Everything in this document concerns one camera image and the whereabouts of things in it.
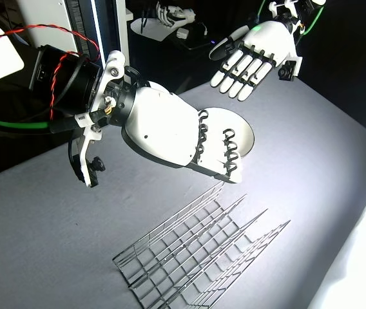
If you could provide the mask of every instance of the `green cable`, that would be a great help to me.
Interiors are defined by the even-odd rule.
[[[313,20],[312,24],[311,24],[311,25],[309,26],[309,28],[308,28],[308,29],[303,33],[303,35],[307,35],[307,34],[312,30],[312,28],[313,28],[314,24],[316,24],[316,22],[318,21],[319,16],[320,16],[320,14],[321,14],[321,13],[322,13],[322,11],[323,11],[323,8],[324,8],[324,6],[320,8],[320,10],[319,10],[319,12],[316,14],[316,17],[314,18],[314,20]]]
[[[30,122],[30,123],[15,123],[0,121],[2,127],[12,127],[14,129],[47,129],[48,122]]]
[[[265,5],[266,0],[262,0],[262,4],[260,5],[259,11],[258,11],[258,18],[260,17],[260,13],[262,13],[263,6]]]

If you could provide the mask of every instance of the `red wire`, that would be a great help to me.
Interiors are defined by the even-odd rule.
[[[83,39],[85,41],[88,41],[88,42],[90,42],[94,45],[95,49],[97,50],[97,57],[93,61],[97,61],[97,60],[100,59],[100,48],[99,48],[99,45],[97,45],[97,43],[95,41],[89,39],[88,37],[85,37],[83,34],[77,32],[77,31],[72,31],[72,30],[66,29],[64,27],[57,26],[56,24],[28,24],[28,25],[26,25],[22,28],[17,28],[17,29],[14,29],[14,30],[6,31],[3,34],[0,34],[0,38],[5,37],[5,36],[9,36],[9,35],[12,35],[12,34],[15,34],[15,33],[20,33],[20,32],[23,32],[27,29],[32,29],[32,28],[55,28],[55,29],[59,29],[59,30],[64,31],[64,32],[71,33],[72,35],[76,35],[76,36],[80,37],[81,39]],[[50,89],[51,93],[52,93],[52,99],[51,99],[51,102],[50,102],[50,120],[53,119],[53,106],[54,106],[54,100],[55,100],[54,87],[55,87],[56,76],[57,76],[58,71],[61,68],[61,64],[62,64],[63,60],[65,58],[67,58],[68,55],[78,55],[78,53],[76,53],[75,51],[67,51],[64,55],[62,55],[60,57],[59,63],[54,69],[53,78],[52,78],[52,85],[51,85],[51,89]]]

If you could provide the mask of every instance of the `wire grid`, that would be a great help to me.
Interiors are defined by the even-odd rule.
[[[264,212],[240,228],[228,214],[245,196],[223,208],[216,201],[222,188],[218,183],[113,259],[141,307],[210,308],[243,270],[230,271],[246,268],[276,237],[275,229],[251,241],[245,231]]]

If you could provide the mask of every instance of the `gray table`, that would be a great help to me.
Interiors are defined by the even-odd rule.
[[[248,193],[239,211],[269,208],[262,230],[292,220],[216,308],[305,308],[366,206],[366,130],[276,74],[242,103],[208,85],[182,97],[236,111],[255,132],[244,181],[222,202]],[[0,308],[138,308],[112,257],[217,183],[139,156],[116,127],[91,155],[107,167],[94,189],[66,146],[0,174]]]

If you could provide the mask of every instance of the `white light strip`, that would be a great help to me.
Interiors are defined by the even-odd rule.
[[[91,10],[93,11],[94,27],[95,27],[95,31],[97,33],[97,42],[99,43],[99,48],[100,48],[101,63],[103,64],[103,67],[105,67],[106,59],[104,58],[103,43],[101,41],[99,18],[97,17],[97,9],[95,8],[95,0],[90,0],[90,2],[91,2]]]

